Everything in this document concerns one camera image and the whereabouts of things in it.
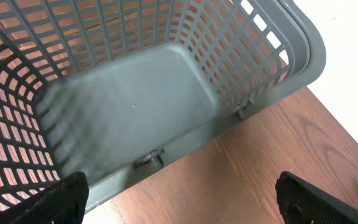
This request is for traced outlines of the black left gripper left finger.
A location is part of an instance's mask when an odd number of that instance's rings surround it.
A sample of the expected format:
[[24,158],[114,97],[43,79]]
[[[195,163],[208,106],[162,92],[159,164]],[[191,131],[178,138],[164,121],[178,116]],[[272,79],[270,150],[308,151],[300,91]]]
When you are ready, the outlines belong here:
[[0,213],[0,224],[81,224],[89,196],[86,175],[75,172]]

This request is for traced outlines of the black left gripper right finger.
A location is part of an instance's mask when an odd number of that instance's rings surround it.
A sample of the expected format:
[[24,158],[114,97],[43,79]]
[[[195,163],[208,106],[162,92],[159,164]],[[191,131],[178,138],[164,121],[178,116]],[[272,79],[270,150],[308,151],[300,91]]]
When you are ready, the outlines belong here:
[[289,171],[280,174],[275,190],[286,224],[358,224],[358,209]]

